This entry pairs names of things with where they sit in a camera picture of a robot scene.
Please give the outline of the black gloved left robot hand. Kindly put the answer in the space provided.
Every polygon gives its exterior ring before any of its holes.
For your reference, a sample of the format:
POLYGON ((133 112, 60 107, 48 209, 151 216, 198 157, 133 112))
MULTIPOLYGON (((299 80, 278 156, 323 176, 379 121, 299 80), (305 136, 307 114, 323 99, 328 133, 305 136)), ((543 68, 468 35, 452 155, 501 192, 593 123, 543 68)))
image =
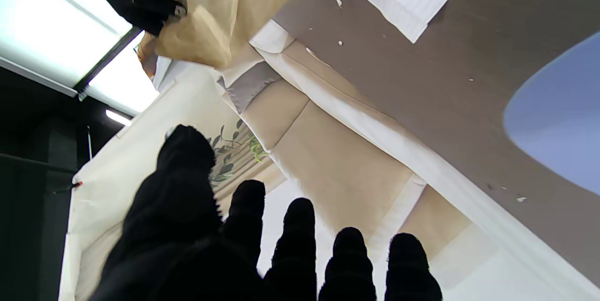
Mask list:
POLYGON ((210 183, 216 155, 192 126, 165 138, 139 186, 93 301, 375 301, 362 233, 345 227, 317 285, 315 210, 294 199, 267 273, 258 273, 266 188, 243 181, 223 220, 210 183))

